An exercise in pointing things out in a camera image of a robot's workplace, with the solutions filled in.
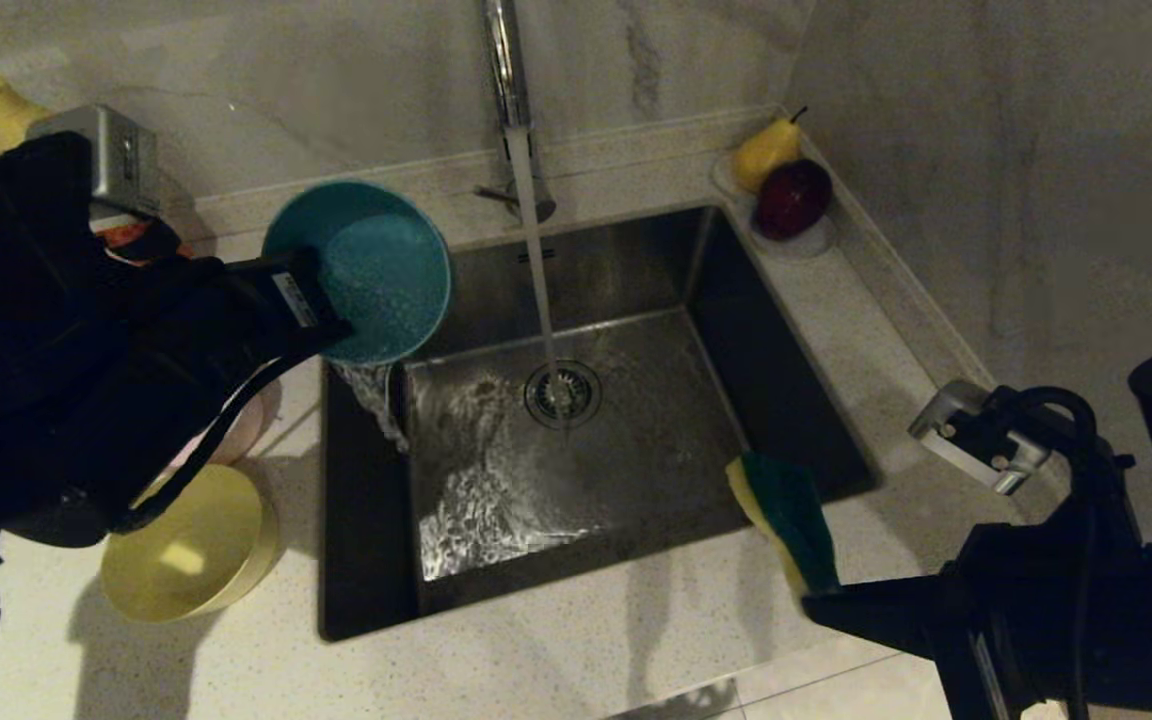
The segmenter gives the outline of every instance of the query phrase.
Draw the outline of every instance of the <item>countertop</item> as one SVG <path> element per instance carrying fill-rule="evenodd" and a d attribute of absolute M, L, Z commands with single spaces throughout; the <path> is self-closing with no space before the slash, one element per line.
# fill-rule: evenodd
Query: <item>countertop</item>
<path fill-rule="evenodd" d="M 725 122 L 742 131 L 749 124 Z M 545 230 L 704 202 L 726 206 L 737 220 L 748 217 L 748 204 L 728 199 L 710 179 L 722 154 L 713 146 L 730 143 L 723 132 L 732 127 L 685 150 L 653 153 L 651 141 L 664 146 L 673 136 L 644 141 L 622 132 L 600 141 L 600 162 L 577 167 L 559 158 L 550 166 L 559 168 L 550 180 L 559 211 Z M 498 177 L 488 167 L 483 158 L 462 158 L 365 177 L 408 192 L 452 245 L 517 237 L 503 209 L 460 182 Z M 202 227 L 247 229 L 202 249 L 227 260 L 256 255 L 262 226 L 297 190 L 200 202 Z M 934 386 L 842 252 L 794 260 L 748 232 L 744 241 L 881 477 L 876 491 L 826 507 L 842 579 L 934 571 L 956 555 L 975 523 L 1018 520 L 1006 498 L 905 435 Z M 771 547 L 745 529 L 382 632 L 323 642 L 316 631 L 321 372 L 311 359 L 285 374 L 276 417 L 242 462 L 274 498 L 287 550 L 229 609 L 168 626 L 129 624 L 101 597 L 101 547 L 3 538 L 0 720 L 582 719 L 840 637 L 799 614 Z"/>

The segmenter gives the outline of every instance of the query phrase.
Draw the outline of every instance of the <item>blue bowl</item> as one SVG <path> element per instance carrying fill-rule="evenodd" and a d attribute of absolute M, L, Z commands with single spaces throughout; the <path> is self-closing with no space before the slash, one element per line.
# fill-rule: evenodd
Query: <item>blue bowl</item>
<path fill-rule="evenodd" d="M 447 243 L 411 202 L 365 182 L 301 194 L 274 219 L 262 255 L 313 247 L 319 283 L 353 335 L 323 353 L 361 365 L 393 363 L 438 329 L 452 297 Z"/>

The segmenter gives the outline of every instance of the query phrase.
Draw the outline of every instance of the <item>marble wall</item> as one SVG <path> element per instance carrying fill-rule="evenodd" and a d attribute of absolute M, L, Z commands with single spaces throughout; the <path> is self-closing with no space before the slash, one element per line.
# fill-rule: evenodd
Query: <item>marble wall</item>
<path fill-rule="evenodd" d="M 522 0 L 544 141 L 775 103 L 814 0 Z M 195 196 L 497 146 L 475 0 L 0 0 L 0 74 Z"/>
<path fill-rule="evenodd" d="M 1092 401 L 1152 537 L 1152 0 L 824 0 L 785 104 L 1000 382 Z"/>

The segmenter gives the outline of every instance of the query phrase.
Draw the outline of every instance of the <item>faucet handle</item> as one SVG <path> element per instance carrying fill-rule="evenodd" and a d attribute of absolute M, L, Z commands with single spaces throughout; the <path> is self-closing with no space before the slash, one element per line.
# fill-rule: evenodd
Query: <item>faucet handle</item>
<path fill-rule="evenodd" d="M 558 210 L 558 203 L 550 196 L 550 189 L 545 185 L 544 179 L 535 179 L 532 187 L 536 195 L 536 222 L 543 223 L 554 214 L 554 210 Z M 503 191 L 482 184 L 477 185 L 473 189 L 473 195 L 486 197 L 488 200 L 502 202 L 509 213 L 518 217 L 518 194 L 513 181 L 509 181 Z"/>

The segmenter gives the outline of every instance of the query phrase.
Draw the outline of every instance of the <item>yellow bowl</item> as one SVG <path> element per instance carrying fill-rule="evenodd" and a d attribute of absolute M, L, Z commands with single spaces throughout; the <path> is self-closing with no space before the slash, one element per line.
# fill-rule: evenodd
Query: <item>yellow bowl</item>
<path fill-rule="evenodd" d="M 237 601 L 278 555 L 278 516 L 251 478 L 205 465 L 159 518 L 111 536 L 101 589 L 142 623 L 168 623 Z"/>

